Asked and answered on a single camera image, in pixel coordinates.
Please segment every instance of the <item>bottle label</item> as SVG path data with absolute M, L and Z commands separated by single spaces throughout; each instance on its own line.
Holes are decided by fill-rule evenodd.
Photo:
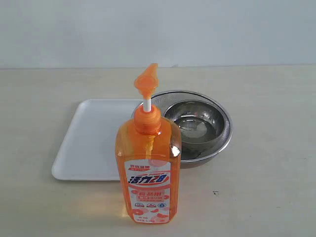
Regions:
M 166 223 L 170 208 L 170 162 L 136 159 L 125 162 L 134 220 Z

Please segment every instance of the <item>orange plastic bottle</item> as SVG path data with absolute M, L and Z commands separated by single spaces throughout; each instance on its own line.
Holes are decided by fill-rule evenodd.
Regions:
M 157 64 L 135 80 L 143 106 L 123 124 L 116 139 L 116 159 L 128 215 L 138 223 L 162 224 L 177 213 L 181 133 L 151 105 L 158 86 Z

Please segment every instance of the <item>table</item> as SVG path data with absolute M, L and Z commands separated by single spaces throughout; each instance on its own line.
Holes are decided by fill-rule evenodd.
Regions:
M 181 170 L 167 225 L 133 223 L 119 182 L 55 180 L 79 102 L 140 98 L 142 70 L 0 70 L 0 236 L 316 236 L 316 65 L 159 68 L 158 92 L 206 94 L 234 124 L 221 154 Z

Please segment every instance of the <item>white tray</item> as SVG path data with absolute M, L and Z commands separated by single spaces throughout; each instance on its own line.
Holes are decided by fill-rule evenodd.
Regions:
M 59 180 L 119 180 L 118 128 L 141 100 L 91 99 L 77 108 L 52 167 Z

